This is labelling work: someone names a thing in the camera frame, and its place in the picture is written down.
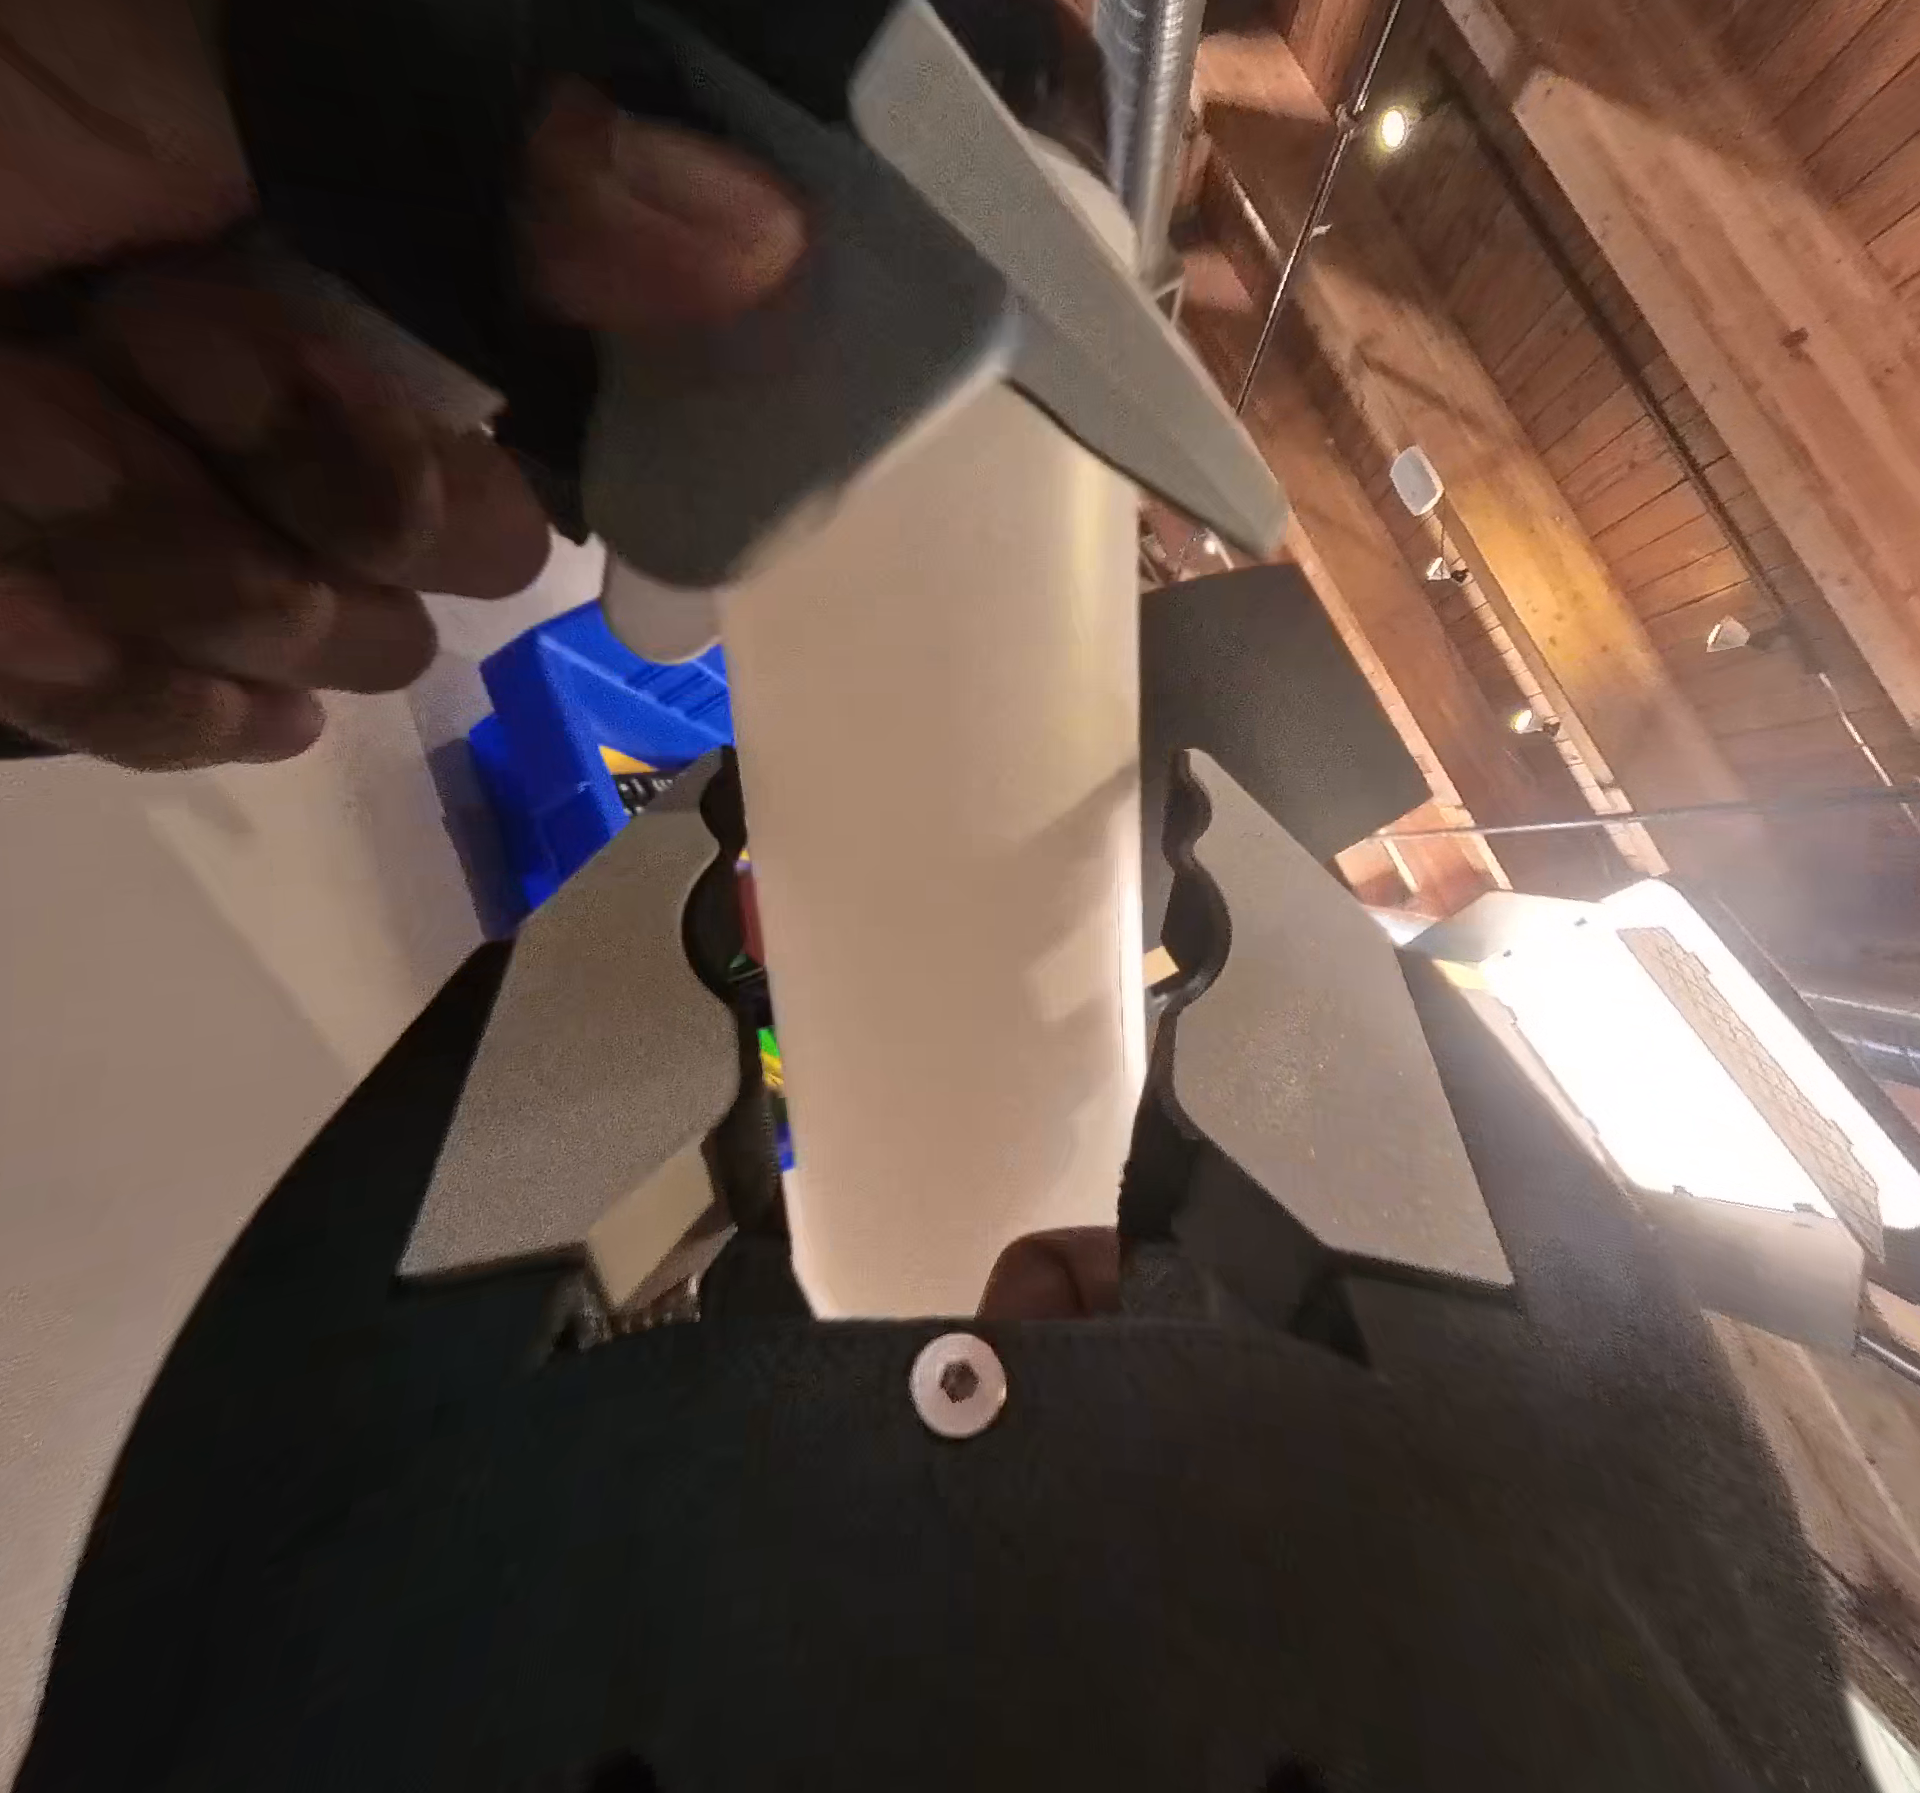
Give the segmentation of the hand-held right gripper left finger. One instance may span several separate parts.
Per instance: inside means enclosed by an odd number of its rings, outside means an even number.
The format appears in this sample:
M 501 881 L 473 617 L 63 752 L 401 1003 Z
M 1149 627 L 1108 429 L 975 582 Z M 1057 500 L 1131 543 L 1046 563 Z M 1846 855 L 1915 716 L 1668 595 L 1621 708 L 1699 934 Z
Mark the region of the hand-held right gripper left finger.
M 737 760 L 672 777 L 516 934 L 399 1260 L 410 1285 L 578 1268 L 616 1318 L 791 1233 L 745 952 Z

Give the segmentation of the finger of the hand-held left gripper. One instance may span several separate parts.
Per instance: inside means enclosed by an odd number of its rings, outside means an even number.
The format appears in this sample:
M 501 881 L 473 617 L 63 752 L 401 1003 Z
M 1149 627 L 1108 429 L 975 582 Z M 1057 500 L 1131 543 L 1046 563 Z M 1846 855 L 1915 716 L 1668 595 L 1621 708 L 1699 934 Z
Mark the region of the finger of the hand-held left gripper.
M 991 380 L 1011 329 L 1003 278 L 853 126 L 687 27 L 660 35 L 695 111 L 778 176 L 809 224 L 793 272 L 742 316 L 594 337 L 580 505 L 604 552 L 602 615 L 643 660 L 693 662 L 721 636 L 721 592 Z
M 1288 500 L 1253 436 L 924 0 L 862 54 L 853 130 L 1006 289 L 1012 390 L 1221 540 L 1279 544 Z

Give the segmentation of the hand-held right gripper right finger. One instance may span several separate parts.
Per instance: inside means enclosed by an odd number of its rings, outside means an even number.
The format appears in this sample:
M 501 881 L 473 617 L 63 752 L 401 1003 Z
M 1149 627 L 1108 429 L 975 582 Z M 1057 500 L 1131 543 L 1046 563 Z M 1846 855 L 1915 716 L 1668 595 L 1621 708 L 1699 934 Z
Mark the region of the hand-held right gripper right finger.
M 1122 1309 L 1357 1332 L 1357 1285 L 1508 1305 L 1395 943 L 1201 750 L 1173 759 L 1177 974 L 1122 1172 Z

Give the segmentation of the white squeeze bottle black cap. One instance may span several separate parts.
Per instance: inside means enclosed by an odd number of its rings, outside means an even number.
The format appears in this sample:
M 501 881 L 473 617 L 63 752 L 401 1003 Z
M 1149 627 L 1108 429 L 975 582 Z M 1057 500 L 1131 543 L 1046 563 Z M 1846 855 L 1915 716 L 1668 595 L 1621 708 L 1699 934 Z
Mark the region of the white squeeze bottle black cap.
M 985 390 L 720 599 L 795 1271 L 970 1315 L 1145 1080 L 1136 492 Z

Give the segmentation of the person's left hand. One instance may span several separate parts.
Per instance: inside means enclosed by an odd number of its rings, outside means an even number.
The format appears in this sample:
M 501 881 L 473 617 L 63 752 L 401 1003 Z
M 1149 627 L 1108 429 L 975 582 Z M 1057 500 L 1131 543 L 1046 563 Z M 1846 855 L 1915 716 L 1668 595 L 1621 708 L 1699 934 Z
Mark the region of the person's left hand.
M 550 553 L 491 433 L 243 278 L 207 5 L 5 0 L 5 757 L 282 763 Z

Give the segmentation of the studio light panel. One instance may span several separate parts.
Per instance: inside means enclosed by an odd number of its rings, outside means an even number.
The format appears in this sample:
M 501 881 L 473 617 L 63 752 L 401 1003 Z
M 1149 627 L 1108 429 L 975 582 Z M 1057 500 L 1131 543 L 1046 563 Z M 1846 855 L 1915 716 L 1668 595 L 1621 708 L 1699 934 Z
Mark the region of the studio light panel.
M 1481 893 L 1389 926 L 1492 995 L 1644 1195 L 1809 1212 L 1870 1258 L 1919 1229 L 1915 1120 L 1705 896 L 1659 880 L 1599 903 Z

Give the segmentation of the blue plastic bin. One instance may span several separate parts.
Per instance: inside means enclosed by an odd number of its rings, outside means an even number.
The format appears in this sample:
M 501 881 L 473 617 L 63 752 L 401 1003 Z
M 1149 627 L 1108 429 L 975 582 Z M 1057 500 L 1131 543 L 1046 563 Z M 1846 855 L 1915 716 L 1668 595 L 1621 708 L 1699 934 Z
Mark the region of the blue plastic bin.
M 564 1012 L 562 1078 L 597 1125 L 622 1093 L 658 1105 L 664 1153 L 696 1143 L 731 1090 L 730 1024 L 754 1032 L 774 1156 L 795 1163 L 757 893 L 733 774 L 721 646 L 648 662 L 594 604 L 518 635 L 482 664 L 491 713 L 467 750 L 532 930 L 536 997 Z

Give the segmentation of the silver ceiling duct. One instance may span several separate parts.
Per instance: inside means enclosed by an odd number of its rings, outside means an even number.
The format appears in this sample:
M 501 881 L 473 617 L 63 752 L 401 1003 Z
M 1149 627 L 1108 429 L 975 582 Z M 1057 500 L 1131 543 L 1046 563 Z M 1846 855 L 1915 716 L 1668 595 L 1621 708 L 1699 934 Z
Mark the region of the silver ceiling duct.
M 1205 0 L 1093 0 L 1108 104 L 1106 170 L 1153 296 L 1174 283 L 1173 213 Z

